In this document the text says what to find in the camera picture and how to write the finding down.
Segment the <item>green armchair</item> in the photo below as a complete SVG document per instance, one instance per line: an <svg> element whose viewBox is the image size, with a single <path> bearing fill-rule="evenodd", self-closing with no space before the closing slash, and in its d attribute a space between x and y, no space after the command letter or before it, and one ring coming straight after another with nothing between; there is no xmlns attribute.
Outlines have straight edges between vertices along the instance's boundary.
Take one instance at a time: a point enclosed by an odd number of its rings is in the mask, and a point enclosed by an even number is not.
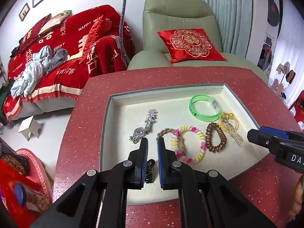
<svg viewBox="0 0 304 228"><path fill-rule="evenodd" d="M143 51L131 60L128 70L156 67L229 66L252 70L265 83L265 73L249 60L222 52L221 39L215 15L202 0L146 0L142 15ZM189 60L170 63L167 47L157 31L203 28L209 39L226 61Z"/></svg>

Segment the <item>green bracelet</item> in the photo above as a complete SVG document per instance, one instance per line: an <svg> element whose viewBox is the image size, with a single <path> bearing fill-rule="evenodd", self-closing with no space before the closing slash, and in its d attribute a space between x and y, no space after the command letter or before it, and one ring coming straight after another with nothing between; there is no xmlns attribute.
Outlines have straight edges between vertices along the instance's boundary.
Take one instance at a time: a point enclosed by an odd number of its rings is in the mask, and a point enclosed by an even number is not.
<svg viewBox="0 0 304 228"><path fill-rule="evenodd" d="M209 102L212 105L212 107L214 108L214 110L217 112L217 114L213 115L213 116L207 116L207 115L203 115L203 114L197 112L193 107L193 104L197 101ZM218 117L220 116L220 114L222 112L222 107L215 98L212 98L207 95L196 95L190 100L189 110L190 110L191 114L198 120L201 120L203 122L213 122L216 119L218 119Z"/></svg>

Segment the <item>white stool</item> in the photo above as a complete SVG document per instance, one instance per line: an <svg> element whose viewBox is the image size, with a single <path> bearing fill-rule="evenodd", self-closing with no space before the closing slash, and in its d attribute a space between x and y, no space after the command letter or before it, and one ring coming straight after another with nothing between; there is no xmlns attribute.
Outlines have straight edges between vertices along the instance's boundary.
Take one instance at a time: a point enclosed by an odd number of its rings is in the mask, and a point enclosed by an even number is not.
<svg viewBox="0 0 304 228"><path fill-rule="evenodd" d="M27 139L27 141L29 141L29 138L31 137L32 133L34 136L39 138L39 130L41 130L41 128L42 125L34 119L34 116L31 116L22 121L19 128L19 133L22 133L23 136Z"/></svg>

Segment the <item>blue lid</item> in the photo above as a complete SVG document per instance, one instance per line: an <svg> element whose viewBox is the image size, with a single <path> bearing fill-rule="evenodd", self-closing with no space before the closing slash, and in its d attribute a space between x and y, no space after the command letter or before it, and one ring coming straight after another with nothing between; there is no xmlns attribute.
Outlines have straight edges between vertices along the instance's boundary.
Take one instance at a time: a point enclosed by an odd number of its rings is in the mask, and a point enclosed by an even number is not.
<svg viewBox="0 0 304 228"><path fill-rule="evenodd" d="M26 204L26 193L22 184L15 183L14 185L14 195L17 203L20 206L25 206Z"/></svg>

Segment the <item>chair backrest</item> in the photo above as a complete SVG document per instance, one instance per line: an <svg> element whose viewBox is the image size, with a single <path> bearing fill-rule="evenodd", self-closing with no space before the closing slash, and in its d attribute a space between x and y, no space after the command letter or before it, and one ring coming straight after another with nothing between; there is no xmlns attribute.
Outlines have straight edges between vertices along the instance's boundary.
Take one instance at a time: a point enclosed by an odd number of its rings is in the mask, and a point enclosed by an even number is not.
<svg viewBox="0 0 304 228"><path fill-rule="evenodd" d="M215 15L202 0L146 0L142 17L144 50L168 53L158 31L203 28L215 48L222 52Z"/></svg>

